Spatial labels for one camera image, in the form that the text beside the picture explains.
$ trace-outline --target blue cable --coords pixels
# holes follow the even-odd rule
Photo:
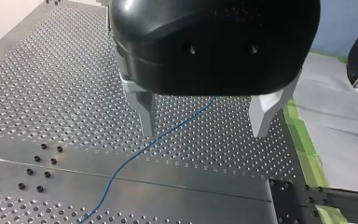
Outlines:
[[[130,161],[132,161],[133,159],[135,159],[137,156],[139,156],[141,153],[145,152],[148,148],[150,148],[151,146],[153,146],[155,143],[157,143],[159,140],[161,140],[162,138],[164,138],[165,136],[167,136],[168,134],[176,131],[178,128],[184,126],[185,124],[189,123],[192,119],[196,118],[200,113],[202,113],[203,111],[205,111],[206,109],[208,109],[211,104],[216,100],[216,97],[213,97],[208,104],[206,104],[204,107],[202,107],[197,113],[195,113],[193,116],[191,116],[189,119],[186,119],[184,121],[182,121],[181,123],[173,126],[171,129],[169,129],[166,133],[162,134],[161,136],[153,139],[152,141],[150,141],[148,143],[148,145],[142,149],[141,151],[139,151],[138,153],[136,153],[135,155],[133,155],[131,158],[129,158],[127,161],[125,161],[122,165],[120,165],[120,167],[118,167],[118,169],[112,174],[112,176],[109,179],[108,184],[106,185],[106,189],[103,192],[103,197],[101,198],[100,202],[97,204],[97,206],[86,216],[83,218],[83,220],[80,220],[79,222],[77,222],[77,224],[82,224],[84,223],[87,219],[89,219],[89,217],[91,217],[92,215],[94,215],[97,210],[101,207],[101,205],[103,204],[103,201],[106,198],[107,193],[109,192],[110,186],[112,185],[113,180],[115,179],[116,175],[128,164],[130,163]]]

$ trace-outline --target mounting hole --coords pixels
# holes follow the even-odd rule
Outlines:
[[[183,51],[187,54],[194,55],[197,52],[197,47],[191,43],[185,43],[183,45]]]

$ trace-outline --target black screw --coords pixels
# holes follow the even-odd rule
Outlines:
[[[19,189],[25,189],[25,184],[24,184],[24,183],[20,183],[20,184],[19,184]]]
[[[37,192],[42,192],[42,191],[43,191],[43,187],[40,186],[40,185],[37,186],[37,187],[36,187],[36,191],[37,191]]]
[[[286,184],[284,184],[284,186],[288,189],[290,187],[292,187],[292,182],[286,182]]]
[[[53,164],[53,165],[57,164],[57,160],[55,158],[51,158],[50,161],[51,161],[51,164]]]
[[[45,172],[45,178],[50,178],[51,177],[51,173],[49,171]]]
[[[32,175],[34,171],[32,169],[27,169],[27,175]]]

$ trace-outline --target green tape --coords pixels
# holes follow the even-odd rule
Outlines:
[[[337,54],[321,53],[321,52],[316,52],[316,51],[313,51],[313,50],[310,50],[310,52],[320,54],[320,55],[323,55],[323,56],[327,56],[327,57],[330,57],[330,58],[335,58],[335,59],[339,60],[342,63],[348,63],[348,57],[342,57],[342,56],[337,55]]]
[[[316,205],[323,224],[348,224],[348,220],[342,216],[337,208]]]
[[[283,107],[283,114],[295,144],[306,183],[311,187],[328,188],[321,161],[310,140],[304,121],[299,118],[296,102],[293,98]],[[339,209],[319,205],[316,205],[316,207],[323,224],[348,224],[347,219],[342,216]]]
[[[297,156],[307,184],[311,187],[327,188],[328,184],[324,176],[321,161],[310,140],[310,135],[304,121],[299,119],[296,102],[293,98],[289,101],[287,106],[283,107],[283,114],[289,132],[292,135],[293,143],[295,144]]]

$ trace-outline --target metal table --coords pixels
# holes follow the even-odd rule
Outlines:
[[[111,35],[103,8],[62,1],[0,40],[0,223],[76,223],[151,140],[124,99]],[[161,134],[209,98],[155,100]],[[267,179],[304,177],[282,111],[253,138],[249,103],[220,97],[139,156],[89,223],[275,223]]]

